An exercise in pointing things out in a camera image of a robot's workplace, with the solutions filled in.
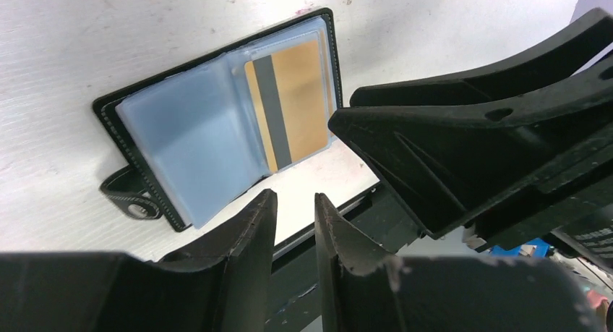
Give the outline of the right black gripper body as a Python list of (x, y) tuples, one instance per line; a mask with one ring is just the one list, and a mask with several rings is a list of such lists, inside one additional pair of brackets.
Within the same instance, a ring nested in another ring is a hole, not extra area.
[(474, 220), (486, 244), (510, 250), (535, 238), (612, 271), (612, 177), (571, 183), (548, 194), (530, 188)]

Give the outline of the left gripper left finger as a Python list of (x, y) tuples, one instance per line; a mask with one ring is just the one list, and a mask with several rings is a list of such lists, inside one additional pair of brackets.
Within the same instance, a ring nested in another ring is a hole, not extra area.
[(261, 191), (159, 261), (121, 252), (4, 252), (1, 329), (261, 331), (277, 201)]

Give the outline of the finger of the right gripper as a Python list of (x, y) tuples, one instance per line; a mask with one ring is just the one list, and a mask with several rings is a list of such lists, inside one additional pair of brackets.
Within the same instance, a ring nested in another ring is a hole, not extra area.
[(612, 172), (612, 60), (481, 103), (350, 107), (331, 131), (425, 232), (548, 216)]
[(529, 93), (573, 75), (612, 43), (612, 16), (588, 11), (545, 41), (502, 61), (420, 80), (358, 88), (360, 106), (459, 106)]

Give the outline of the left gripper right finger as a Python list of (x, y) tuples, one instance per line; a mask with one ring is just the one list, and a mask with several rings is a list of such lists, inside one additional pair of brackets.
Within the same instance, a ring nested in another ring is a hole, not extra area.
[(404, 257), (314, 196), (325, 331), (602, 331), (577, 282), (530, 257)]

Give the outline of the black leather card holder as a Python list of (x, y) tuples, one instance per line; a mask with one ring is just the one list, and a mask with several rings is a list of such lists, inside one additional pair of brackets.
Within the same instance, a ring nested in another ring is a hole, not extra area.
[(203, 227), (254, 185), (308, 159), (270, 171), (244, 65), (312, 39), (327, 57), (331, 117), (343, 95), (333, 11), (326, 7), (96, 99), (93, 113), (127, 161), (101, 192), (130, 218), (164, 218), (182, 232)]

